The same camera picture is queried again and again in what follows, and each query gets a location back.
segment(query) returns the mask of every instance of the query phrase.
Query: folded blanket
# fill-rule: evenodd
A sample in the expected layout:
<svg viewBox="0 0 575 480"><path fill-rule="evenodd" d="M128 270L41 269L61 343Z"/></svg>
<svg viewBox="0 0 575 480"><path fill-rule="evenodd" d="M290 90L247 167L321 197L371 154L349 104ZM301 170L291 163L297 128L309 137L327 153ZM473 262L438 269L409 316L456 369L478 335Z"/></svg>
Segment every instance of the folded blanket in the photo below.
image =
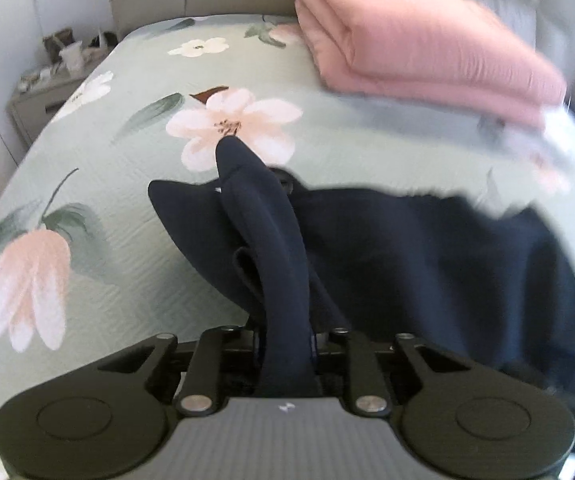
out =
<svg viewBox="0 0 575 480"><path fill-rule="evenodd" d="M296 0L324 82L344 92L454 105L544 126L561 73L472 0Z"/></svg>

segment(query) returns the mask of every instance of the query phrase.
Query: navy blue cloth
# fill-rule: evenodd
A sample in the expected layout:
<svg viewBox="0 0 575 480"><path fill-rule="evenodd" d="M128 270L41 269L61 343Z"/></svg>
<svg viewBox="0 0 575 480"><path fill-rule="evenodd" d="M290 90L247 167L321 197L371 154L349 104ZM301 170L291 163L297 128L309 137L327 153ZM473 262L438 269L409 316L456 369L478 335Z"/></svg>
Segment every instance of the navy blue cloth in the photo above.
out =
<svg viewBox="0 0 575 480"><path fill-rule="evenodd" d="M234 137L217 163L202 186L152 182L151 202L190 263L282 345L309 306L317 332L410 332L575 387L575 276L534 209L492 219L460 197L309 190Z"/></svg>

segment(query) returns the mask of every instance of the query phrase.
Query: fabric fold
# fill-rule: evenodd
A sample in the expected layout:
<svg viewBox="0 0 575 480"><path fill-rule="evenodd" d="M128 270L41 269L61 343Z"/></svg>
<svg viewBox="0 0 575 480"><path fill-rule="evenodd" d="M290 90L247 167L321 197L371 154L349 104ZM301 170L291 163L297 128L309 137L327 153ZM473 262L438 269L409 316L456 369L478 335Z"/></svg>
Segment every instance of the fabric fold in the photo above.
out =
<svg viewBox="0 0 575 480"><path fill-rule="evenodd" d="M542 130L559 70L472 0L296 0L324 83L468 108Z"/></svg>
<svg viewBox="0 0 575 480"><path fill-rule="evenodd" d="M235 137L217 158L218 182L155 181L150 199L214 287L256 321L261 307L279 350L303 351L296 367L281 351L266 354L274 374L264 386L307 391L309 310L317 332L351 327L377 342L410 332L575 389L575 275L535 209L491 218L458 196L308 189L262 167Z"/></svg>

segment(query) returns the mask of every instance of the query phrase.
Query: metal screw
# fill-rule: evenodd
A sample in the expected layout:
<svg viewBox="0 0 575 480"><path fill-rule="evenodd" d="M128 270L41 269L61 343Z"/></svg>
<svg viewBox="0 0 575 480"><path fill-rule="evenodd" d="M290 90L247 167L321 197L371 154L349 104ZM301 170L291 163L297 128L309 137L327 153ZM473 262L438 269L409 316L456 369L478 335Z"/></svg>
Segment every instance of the metal screw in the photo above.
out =
<svg viewBox="0 0 575 480"><path fill-rule="evenodd" d="M387 401L383 397L366 395L357 399L356 406L365 413L378 413L387 408Z"/></svg>
<svg viewBox="0 0 575 480"><path fill-rule="evenodd" d="M212 407L212 399L205 395L189 395L181 400L181 408L187 412L200 413Z"/></svg>

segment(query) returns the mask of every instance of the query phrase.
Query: bed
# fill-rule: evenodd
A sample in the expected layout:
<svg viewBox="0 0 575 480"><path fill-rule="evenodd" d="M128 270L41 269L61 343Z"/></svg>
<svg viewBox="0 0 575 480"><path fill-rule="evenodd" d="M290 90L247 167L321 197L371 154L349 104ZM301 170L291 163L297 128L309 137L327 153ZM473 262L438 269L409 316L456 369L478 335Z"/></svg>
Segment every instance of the bed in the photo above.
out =
<svg viewBox="0 0 575 480"><path fill-rule="evenodd" d="M235 127L188 136L180 110L263 108L272 127L243 124L244 140L309 186L463 194L492 215L533 204L575 268L572 113L549 110L535 136L453 108L333 94L291 1L112 0L124 39L0 200L0 406L152 334L192 340L245 322L176 249L148 200L153 179L213 179L214 139ZM479 1L574 81L575 0Z"/></svg>

